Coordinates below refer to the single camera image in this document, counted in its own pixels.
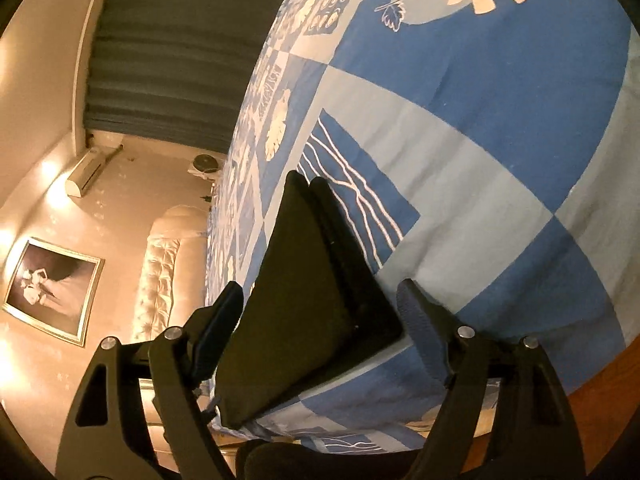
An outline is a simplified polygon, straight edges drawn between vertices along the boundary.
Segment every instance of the gold picture frame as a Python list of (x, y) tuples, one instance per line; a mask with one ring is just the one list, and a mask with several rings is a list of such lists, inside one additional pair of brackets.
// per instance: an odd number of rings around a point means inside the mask
[(28, 238), (4, 295), (15, 318), (84, 346), (104, 260)]

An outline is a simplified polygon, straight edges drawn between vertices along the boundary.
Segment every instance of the wall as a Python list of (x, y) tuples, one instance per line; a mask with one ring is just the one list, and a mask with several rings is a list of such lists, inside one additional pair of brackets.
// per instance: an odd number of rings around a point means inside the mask
[(188, 174), (188, 164), (125, 142), (84, 198), (64, 195), (62, 174), (36, 204), (10, 253), (9, 272), (27, 236), (105, 259), (85, 348), (0, 312), (0, 397), (22, 437), (52, 471), (66, 413), (95, 348), (107, 335), (129, 340), (151, 224), (177, 204), (209, 208), (200, 197), (209, 194), (210, 185)]
[(91, 36), (92, 1), (23, 0), (0, 38), (0, 204), (72, 130), (74, 77), (86, 75), (76, 69), (78, 50), (83, 31)]

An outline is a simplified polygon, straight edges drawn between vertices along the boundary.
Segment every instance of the patterned tablecloth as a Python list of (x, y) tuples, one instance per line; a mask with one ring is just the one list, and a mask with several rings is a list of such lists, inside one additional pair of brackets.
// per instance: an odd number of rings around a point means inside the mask
[[(411, 277), (477, 330), (534, 334), (575, 390), (640, 332), (639, 52), (616, 0), (286, 0), (210, 217), (208, 300), (250, 293), (297, 168), (330, 181), (391, 301)], [(400, 314), (404, 339), (242, 433), (420, 447), (445, 391)]]

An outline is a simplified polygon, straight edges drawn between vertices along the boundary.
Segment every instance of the folded black cloth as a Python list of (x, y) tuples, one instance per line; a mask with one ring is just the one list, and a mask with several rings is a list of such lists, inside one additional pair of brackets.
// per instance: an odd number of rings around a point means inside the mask
[(222, 424), (240, 428), (401, 333), (326, 182), (309, 186), (290, 172), (254, 291), (216, 371)]

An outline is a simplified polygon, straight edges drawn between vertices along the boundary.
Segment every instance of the curtain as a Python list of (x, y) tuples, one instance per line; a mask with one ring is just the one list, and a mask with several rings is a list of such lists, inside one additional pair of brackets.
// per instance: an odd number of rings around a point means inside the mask
[(84, 126), (228, 152), (283, 0), (106, 0)]

